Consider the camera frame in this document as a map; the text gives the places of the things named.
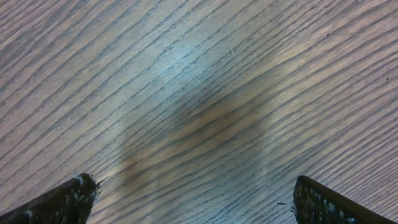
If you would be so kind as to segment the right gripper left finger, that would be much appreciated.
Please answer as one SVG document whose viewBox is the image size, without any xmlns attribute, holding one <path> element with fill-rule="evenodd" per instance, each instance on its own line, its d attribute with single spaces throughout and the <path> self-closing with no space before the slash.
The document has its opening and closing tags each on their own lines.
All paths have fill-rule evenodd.
<svg viewBox="0 0 398 224">
<path fill-rule="evenodd" d="M 1 224 L 85 224 L 100 185 L 91 175 L 79 174 L 1 215 Z"/>
</svg>

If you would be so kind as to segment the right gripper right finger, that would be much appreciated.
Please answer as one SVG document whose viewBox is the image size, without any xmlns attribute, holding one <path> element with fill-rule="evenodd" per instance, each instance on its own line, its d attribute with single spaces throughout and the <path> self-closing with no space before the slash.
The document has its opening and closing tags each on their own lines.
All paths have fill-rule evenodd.
<svg viewBox="0 0 398 224">
<path fill-rule="evenodd" d="M 298 224 L 395 224 L 305 175 L 297 178 L 293 201 Z"/>
</svg>

